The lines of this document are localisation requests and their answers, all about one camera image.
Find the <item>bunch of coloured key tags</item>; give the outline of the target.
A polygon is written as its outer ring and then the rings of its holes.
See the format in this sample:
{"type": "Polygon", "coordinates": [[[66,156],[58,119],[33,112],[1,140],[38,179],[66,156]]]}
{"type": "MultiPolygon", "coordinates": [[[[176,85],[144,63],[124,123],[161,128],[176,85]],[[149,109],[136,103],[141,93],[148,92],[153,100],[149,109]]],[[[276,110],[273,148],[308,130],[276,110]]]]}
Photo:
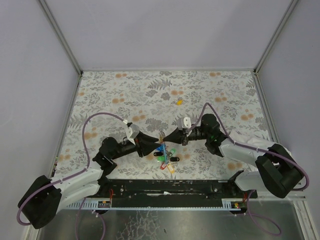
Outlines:
{"type": "Polygon", "coordinates": [[[175,173],[174,165],[180,161],[180,158],[176,156],[176,149],[168,149],[165,143],[165,133],[163,131],[159,132],[159,143],[160,146],[155,149],[153,156],[156,157],[157,162],[160,163],[160,169],[168,171],[171,174],[175,173]]]}

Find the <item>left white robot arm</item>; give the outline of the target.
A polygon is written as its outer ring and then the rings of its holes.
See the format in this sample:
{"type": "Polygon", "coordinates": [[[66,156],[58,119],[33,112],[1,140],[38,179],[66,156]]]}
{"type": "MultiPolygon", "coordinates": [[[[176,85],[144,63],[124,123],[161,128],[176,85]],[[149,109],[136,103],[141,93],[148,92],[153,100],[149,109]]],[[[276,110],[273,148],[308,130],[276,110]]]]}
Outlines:
{"type": "Polygon", "coordinates": [[[96,156],[84,169],[60,179],[39,176],[18,202],[18,214],[24,214],[27,218],[26,225],[40,229],[68,205],[101,192],[107,183],[107,175],[117,166],[115,159],[134,152],[142,158],[159,146],[158,138],[142,132],[135,138],[122,142],[107,137],[102,141],[96,156]]]}

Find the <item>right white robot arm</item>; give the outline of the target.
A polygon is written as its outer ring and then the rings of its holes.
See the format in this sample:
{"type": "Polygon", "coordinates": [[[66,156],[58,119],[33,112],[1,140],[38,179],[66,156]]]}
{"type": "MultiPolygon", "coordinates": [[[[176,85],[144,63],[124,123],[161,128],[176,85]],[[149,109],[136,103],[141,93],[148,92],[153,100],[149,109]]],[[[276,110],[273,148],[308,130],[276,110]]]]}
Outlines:
{"type": "Polygon", "coordinates": [[[283,199],[304,177],[282,145],[237,133],[229,136],[221,131],[214,114],[204,114],[199,126],[184,117],[179,120],[177,128],[164,138],[166,142],[183,146],[199,140],[205,141],[205,147],[211,154],[244,162],[257,169],[243,171],[236,176],[235,183],[243,191],[269,191],[283,199]]]}

